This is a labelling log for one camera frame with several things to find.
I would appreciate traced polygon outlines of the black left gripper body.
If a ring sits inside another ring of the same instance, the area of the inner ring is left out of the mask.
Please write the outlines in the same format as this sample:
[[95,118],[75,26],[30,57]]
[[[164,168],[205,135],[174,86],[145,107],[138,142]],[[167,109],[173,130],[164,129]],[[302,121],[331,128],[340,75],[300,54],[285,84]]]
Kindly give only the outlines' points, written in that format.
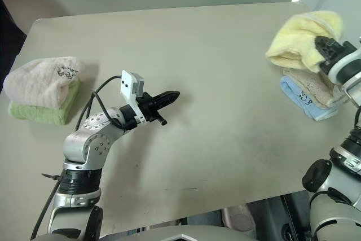
[[143,116],[147,122],[153,122],[157,120],[162,126],[168,122],[159,114],[160,109],[153,108],[153,97],[147,92],[143,93],[143,96],[137,99],[138,107],[140,108]]

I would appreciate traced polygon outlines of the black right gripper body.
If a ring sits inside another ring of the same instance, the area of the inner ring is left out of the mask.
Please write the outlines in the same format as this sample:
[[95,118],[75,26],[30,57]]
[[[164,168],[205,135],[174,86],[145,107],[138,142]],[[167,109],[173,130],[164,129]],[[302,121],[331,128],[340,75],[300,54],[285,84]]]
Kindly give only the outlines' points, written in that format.
[[321,67],[332,67],[343,57],[356,51],[356,47],[350,42],[340,44],[335,39],[325,36],[315,38],[315,48],[323,57]]

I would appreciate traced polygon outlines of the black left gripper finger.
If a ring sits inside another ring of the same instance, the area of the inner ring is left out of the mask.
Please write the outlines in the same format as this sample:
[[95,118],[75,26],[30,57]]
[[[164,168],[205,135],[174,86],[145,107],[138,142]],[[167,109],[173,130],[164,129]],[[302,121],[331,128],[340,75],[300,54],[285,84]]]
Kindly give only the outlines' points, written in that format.
[[153,97],[155,103],[173,103],[180,95],[179,91],[165,91],[157,96]]
[[153,100],[154,109],[162,109],[177,100],[177,97],[158,97]]

